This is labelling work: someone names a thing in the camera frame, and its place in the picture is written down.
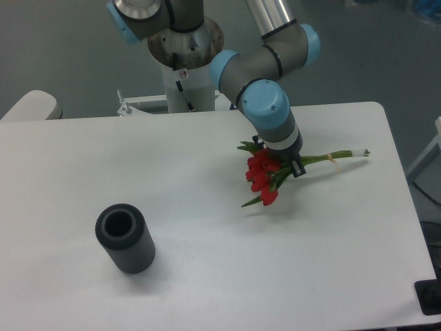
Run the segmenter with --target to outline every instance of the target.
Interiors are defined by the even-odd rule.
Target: silver metal tube
[[[161,0],[114,0],[120,12],[131,19],[149,19],[161,8]]]
[[[295,18],[285,0],[247,0],[247,5],[262,36]]]

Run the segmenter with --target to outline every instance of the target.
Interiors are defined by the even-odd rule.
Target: black cylinder
[[[152,264],[155,247],[144,216],[132,205],[112,205],[99,215],[95,235],[116,266],[137,274]]]

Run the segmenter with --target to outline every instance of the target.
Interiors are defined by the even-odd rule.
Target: blue object
[[[415,11],[426,17],[441,20],[441,0],[417,0],[415,1]]]
[[[243,113],[258,129],[280,127],[291,112],[288,96],[275,82],[261,79],[252,83],[242,96]]]
[[[224,50],[217,54],[212,60],[212,64],[209,66],[209,77],[218,90],[225,66],[228,61],[236,55],[238,55],[238,53],[233,50]]]
[[[139,38],[130,30],[130,28],[124,22],[123,18],[119,15],[118,11],[113,6],[113,3],[108,2],[106,7],[119,32],[123,35],[124,40],[127,43],[138,43],[140,41]]]
[[[320,44],[320,38],[312,26],[309,24],[301,24],[300,26],[306,32],[306,37],[308,38],[308,57],[306,59],[306,65],[318,58],[322,50],[322,46]]]

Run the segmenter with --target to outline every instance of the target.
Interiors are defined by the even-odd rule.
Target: black cable
[[[422,194],[424,195],[428,200],[430,200],[432,203],[437,205],[438,207],[441,207],[441,202],[436,201],[434,198],[432,198],[430,195],[428,195],[415,181],[412,182],[413,186]]]

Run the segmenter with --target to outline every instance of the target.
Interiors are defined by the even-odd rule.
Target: screw
[[[130,108],[130,105],[129,105],[128,102],[125,103],[125,111],[126,111],[128,114],[131,114],[131,113],[132,113],[132,109]]]

